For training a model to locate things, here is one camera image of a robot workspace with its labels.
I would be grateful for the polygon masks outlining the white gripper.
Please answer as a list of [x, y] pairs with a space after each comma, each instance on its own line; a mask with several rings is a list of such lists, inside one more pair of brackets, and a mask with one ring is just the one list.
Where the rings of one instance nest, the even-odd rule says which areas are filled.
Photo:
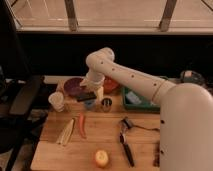
[[104, 88], [101, 87], [104, 83], [104, 76], [95, 77], [95, 76], [86, 76], [80, 83], [81, 86], [85, 86], [91, 91], [95, 91], [97, 99], [101, 101], [104, 97]]

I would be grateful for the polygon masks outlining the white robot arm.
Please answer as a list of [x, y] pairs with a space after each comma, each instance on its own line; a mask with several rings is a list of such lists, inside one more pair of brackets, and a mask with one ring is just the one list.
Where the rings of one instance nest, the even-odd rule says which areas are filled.
[[109, 48], [89, 54], [82, 85], [96, 90], [108, 76], [160, 107], [160, 171], [213, 171], [213, 95], [194, 83], [175, 84], [114, 59]]

